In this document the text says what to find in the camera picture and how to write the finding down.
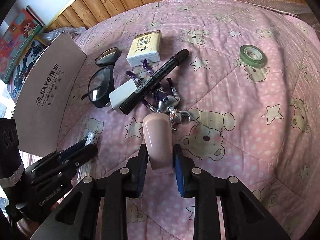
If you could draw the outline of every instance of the white velcro band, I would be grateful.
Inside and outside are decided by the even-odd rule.
[[[24,171],[24,166],[23,166],[23,162],[21,161],[21,164],[18,170],[15,171],[14,174],[12,174],[12,176],[10,176],[9,178],[0,179],[0,186],[2,188],[15,186],[17,182],[20,180],[23,171]]]

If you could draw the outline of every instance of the pink bottle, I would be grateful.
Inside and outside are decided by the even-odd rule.
[[[153,174],[173,173],[172,134],[169,117],[163,113],[149,114],[143,119],[142,127]]]

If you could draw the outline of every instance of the green tape roll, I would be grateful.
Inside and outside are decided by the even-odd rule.
[[[267,63],[267,57],[262,50],[252,45],[241,46],[240,58],[245,65],[255,68],[263,68]]]

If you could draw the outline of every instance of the sunglasses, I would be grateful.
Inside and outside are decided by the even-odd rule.
[[[91,77],[88,93],[83,95],[82,99],[88,96],[89,100],[98,108],[105,107],[110,102],[109,94],[115,90],[113,69],[120,56],[121,50],[112,48],[96,58],[96,65],[101,69]]]

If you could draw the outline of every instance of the screw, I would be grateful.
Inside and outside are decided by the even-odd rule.
[[[192,169],[192,173],[194,173],[194,174],[200,174],[200,173],[201,173],[201,169],[200,169],[200,168],[193,168],[193,169]]]
[[[128,168],[122,168],[121,170],[120,170],[120,173],[121,174],[127,174],[129,172],[129,169]]]
[[[91,181],[92,181],[92,177],[90,177],[90,176],[86,176],[83,178],[84,183],[90,183]]]
[[[235,177],[235,176],[231,176],[231,177],[229,178],[229,181],[230,181],[231,183],[237,183],[237,182],[238,182],[238,178]]]

